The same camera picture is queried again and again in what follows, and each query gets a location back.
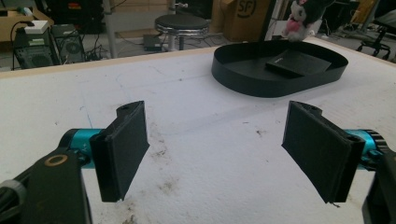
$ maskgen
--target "white table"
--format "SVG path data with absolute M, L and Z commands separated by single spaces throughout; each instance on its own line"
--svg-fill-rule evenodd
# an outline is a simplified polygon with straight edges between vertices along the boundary
M 349 60 L 341 79 L 266 99 L 211 75 L 215 49 L 184 50 L 0 76 L 0 180 L 43 157 L 72 128 L 105 128 L 144 100 L 150 148 L 124 202 L 102 203 L 84 170 L 94 223 L 362 223 L 373 173 L 358 171 L 347 203 L 325 204 L 281 146 L 290 100 L 344 129 L 369 128 L 396 149 L 396 66 L 319 39 Z

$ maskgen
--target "floor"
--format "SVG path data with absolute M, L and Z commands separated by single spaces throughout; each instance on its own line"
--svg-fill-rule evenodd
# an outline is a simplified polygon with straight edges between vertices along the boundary
M 366 32 L 361 31 L 350 31 L 348 29 L 339 29 L 333 33 L 322 34 L 318 33 L 317 37 L 332 42 L 334 44 L 344 46 L 349 49 L 357 49 L 361 44 L 362 40 L 374 40 L 378 36 L 378 32 L 375 29 L 367 29 Z M 166 47 L 168 41 L 167 36 L 160 36 L 160 40 Z M 215 46 L 223 46 L 232 44 L 233 42 L 228 41 L 222 36 L 222 34 L 209 34 L 205 36 L 194 36 L 186 37 L 184 49 L 197 49 L 197 48 L 208 48 Z M 387 44 L 391 48 L 391 54 L 388 58 L 391 61 L 396 52 L 396 36 L 386 35 L 384 37 L 384 44 Z M 108 48 L 108 41 L 106 33 L 99 35 L 85 35 L 83 37 L 83 46 L 87 54 L 91 54 L 94 59 L 106 60 L 110 59 L 110 53 Z M 143 54 L 152 53 L 164 53 L 166 48 L 163 48 L 163 52 L 145 51 L 143 46 L 143 38 L 118 38 L 117 39 L 117 53 L 118 57 L 132 57 Z M 374 50 L 370 48 L 363 48 L 362 53 L 371 55 Z M 382 58 L 385 55 L 384 51 L 381 51 L 376 57 Z M 15 70 L 20 69 L 17 60 L 14 62 Z M 9 71 L 13 67 L 12 65 L 12 53 L 11 52 L 0 52 L 0 72 Z

